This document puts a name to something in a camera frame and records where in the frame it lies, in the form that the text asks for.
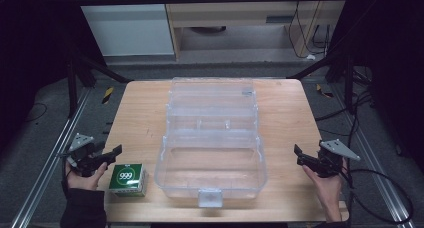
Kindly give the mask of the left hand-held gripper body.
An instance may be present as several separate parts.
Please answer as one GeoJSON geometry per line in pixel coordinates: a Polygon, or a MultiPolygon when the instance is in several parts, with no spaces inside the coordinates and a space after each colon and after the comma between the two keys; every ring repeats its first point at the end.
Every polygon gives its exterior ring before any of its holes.
{"type": "Polygon", "coordinates": [[[65,151],[57,154],[62,160],[62,176],[67,177],[70,171],[82,177],[93,176],[103,164],[103,149],[104,144],[95,144],[92,136],[77,133],[65,151]]]}

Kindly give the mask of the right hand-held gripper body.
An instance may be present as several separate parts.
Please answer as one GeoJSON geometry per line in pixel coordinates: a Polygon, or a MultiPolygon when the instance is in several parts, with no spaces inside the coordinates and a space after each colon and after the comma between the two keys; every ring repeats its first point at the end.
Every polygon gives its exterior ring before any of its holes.
{"type": "Polygon", "coordinates": [[[354,153],[339,139],[320,141],[319,146],[319,170],[317,174],[321,178],[338,175],[342,171],[344,158],[353,159],[355,161],[361,160],[359,155],[354,153]]]}

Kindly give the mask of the person's left hand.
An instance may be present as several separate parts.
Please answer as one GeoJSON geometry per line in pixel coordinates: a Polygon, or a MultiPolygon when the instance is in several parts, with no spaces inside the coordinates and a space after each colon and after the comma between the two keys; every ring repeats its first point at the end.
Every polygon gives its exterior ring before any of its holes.
{"type": "Polygon", "coordinates": [[[107,163],[104,162],[101,164],[101,166],[95,171],[95,173],[90,177],[82,177],[75,173],[71,169],[71,165],[66,162],[65,166],[65,174],[66,174],[66,180],[68,187],[70,189],[83,189],[83,190],[90,190],[95,191],[98,187],[98,182],[100,178],[103,176],[105,171],[107,170],[107,163]]]}

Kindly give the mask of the person's right hand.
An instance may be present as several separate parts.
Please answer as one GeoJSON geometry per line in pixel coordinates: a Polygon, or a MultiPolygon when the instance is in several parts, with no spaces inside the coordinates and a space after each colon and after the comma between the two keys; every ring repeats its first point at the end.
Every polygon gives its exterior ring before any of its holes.
{"type": "Polygon", "coordinates": [[[302,166],[306,175],[311,179],[317,189],[318,199],[322,206],[329,209],[339,209],[339,196],[343,185],[340,175],[321,178],[308,166],[302,166]]]}

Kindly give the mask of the green medicine box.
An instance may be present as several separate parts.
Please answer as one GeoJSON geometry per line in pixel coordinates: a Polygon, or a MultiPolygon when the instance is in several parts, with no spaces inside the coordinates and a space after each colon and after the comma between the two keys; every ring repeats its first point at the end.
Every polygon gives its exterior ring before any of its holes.
{"type": "Polygon", "coordinates": [[[147,173],[143,164],[118,164],[114,166],[109,191],[118,197],[144,197],[147,173]]]}

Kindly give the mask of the yellow black tape strip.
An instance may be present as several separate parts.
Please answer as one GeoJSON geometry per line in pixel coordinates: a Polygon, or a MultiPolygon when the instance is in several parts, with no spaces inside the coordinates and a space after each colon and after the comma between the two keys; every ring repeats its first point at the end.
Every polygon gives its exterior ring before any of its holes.
{"type": "Polygon", "coordinates": [[[107,104],[108,103],[113,91],[114,91],[114,87],[108,87],[106,89],[105,94],[102,98],[101,104],[107,104]]]}
{"type": "Polygon", "coordinates": [[[333,98],[334,97],[330,87],[327,84],[317,84],[316,90],[317,90],[318,93],[320,93],[321,95],[323,95],[327,98],[333,98]]]}

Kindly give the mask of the black metal stand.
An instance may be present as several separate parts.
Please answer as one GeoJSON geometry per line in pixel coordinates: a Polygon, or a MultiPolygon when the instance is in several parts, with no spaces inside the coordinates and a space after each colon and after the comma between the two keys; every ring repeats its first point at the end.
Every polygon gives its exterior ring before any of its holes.
{"type": "Polygon", "coordinates": [[[125,78],[113,72],[106,65],[102,65],[99,62],[88,58],[78,50],[70,51],[67,54],[66,69],[69,95],[69,118],[73,117],[76,114],[78,108],[76,79],[79,78],[80,81],[83,83],[84,87],[94,87],[96,84],[96,79],[91,73],[92,69],[99,71],[100,73],[112,78],[117,82],[131,82],[131,79],[125,78]]]}
{"type": "Polygon", "coordinates": [[[353,73],[354,73],[354,59],[352,55],[343,54],[339,52],[329,52],[328,55],[307,67],[306,69],[288,76],[288,79],[301,80],[307,75],[315,72],[316,70],[329,66],[325,79],[329,82],[337,81],[341,76],[344,76],[344,104],[348,111],[353,114],[353,73]]]}

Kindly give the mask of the clear plastic storage box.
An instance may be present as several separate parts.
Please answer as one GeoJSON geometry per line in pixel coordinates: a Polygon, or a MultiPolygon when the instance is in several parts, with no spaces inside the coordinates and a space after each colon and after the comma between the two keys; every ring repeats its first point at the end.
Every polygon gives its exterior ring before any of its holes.
{"type": "Polygon", "coordinates": [[[166,196],[206,208],[258,196],[267,168],[252,79],[171,81],[154,180],[166,196]]]}

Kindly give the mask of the dark curtain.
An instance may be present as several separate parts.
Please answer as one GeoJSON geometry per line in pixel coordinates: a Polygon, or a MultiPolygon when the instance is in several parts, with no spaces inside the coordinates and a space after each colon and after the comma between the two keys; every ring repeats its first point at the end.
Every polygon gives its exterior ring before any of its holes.
{"type": "Polygon", "coordinates": [[[38,90],[67,76],[52,18],[82,54],[105,63],[82,9],[49,1],[0,0],[0,156],[23,126],[38,90]]]}
{"type": "Polygon", "coordinates": [[[398,144],[424,172],[424,0],[347,0],[330,47],[348,40],[398,144]]]}

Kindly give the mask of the white cabinet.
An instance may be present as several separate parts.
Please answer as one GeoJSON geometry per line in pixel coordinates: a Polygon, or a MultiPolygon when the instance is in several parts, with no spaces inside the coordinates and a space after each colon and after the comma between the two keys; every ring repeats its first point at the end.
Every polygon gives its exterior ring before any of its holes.
{"type": "Polygon", "coordinates": [[[174,54],[162,4],[83,6],[82,11],[105,57],[174,54]]]}

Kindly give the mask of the light wooden desk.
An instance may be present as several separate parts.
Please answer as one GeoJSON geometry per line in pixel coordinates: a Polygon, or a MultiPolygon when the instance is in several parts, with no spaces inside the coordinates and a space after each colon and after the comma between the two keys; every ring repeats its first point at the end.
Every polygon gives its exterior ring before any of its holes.
{"type": "Polygon", "coordinates": [[[315,29],[337,24],[344,5],[344,1],[202,3],[168,4],[166,10],[174,29],[283,25],[295,54],[303,57],[312,52],[315,29]]]}

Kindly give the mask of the aluminium floor rail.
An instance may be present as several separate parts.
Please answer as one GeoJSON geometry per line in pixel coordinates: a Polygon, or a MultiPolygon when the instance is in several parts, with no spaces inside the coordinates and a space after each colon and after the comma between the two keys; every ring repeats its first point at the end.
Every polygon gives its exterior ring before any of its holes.
{"type": "Polygon", "coordinates": [[[26,199],[21,208],[18,210],[18,213],[12,220],[10,228],[27,228],[29,225],[31,218],[49,185],[57,165],[61,162],[60,153],[65,150],[65,146],[70,140],[74,129],[84,111],[91,91],[91,88],[83,88],[81,90],[80,97],[77,99],[75,110],[70,116],[67,117],[66,123],[61,129],[61,132],[58,135],[54,146],[51,148],[41,171],[38,173],[37,179],[35,180],[30,192],[26,196],[26,199]]]}
{"type": "Polygon", "coordinates": [[[362,129],[359,126],[356,110],[358,108],[358,104],[362,100],[367,99],[369,94],[367,92],[361,93],[355,98],[353,101],[354,113],[351,114],[344,104],[343,90],[337,85],[331,85],[331,89],[335,99],[344,109],[344,117],[347,119],[348,124],[351,126],[350,133],[348,135],[348,145],[349,147],[352,147],[351,142],[356,142],[356,147],[361,153],[361,162],[366,165],[366,168],[351,169],[348,174],[367,174],[374,180],[375,185],[379,190],[380,196],[385,202],[390,217],[385,218],[382,215],[379,215],[377,212],[374,212],[366,207],[353,191],[353,180],[350,180],[349,182],[349,188],[351,192],[349,205],[355,203],[368,214],[380,220],[381,222],[391,224],[397,228],[416,228],[412,220],[414,215],[414,206],[412,200],[406,191],[386,174],[374,152],[371,150],[368,140],[366,139],[362,129]]]}

